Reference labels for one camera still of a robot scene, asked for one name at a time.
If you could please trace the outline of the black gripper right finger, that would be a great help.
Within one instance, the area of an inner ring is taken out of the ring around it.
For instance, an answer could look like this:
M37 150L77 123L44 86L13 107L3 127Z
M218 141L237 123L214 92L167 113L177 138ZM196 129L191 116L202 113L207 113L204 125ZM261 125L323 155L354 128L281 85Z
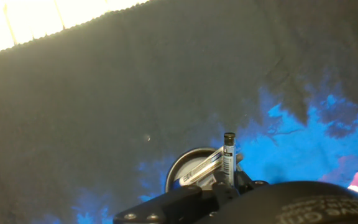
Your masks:
M235 171L235 188L240 195L255 190L259 187L269 185L264 180L252 180L244 171Z

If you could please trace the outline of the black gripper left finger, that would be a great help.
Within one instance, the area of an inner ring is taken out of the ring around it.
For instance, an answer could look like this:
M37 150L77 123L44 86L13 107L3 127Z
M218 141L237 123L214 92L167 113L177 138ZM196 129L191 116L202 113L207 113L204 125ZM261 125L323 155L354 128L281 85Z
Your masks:
M187 185L117 213L114 224L211 223L224 205L238 197L238 180L230 184L223 172L214 174L211 190Z

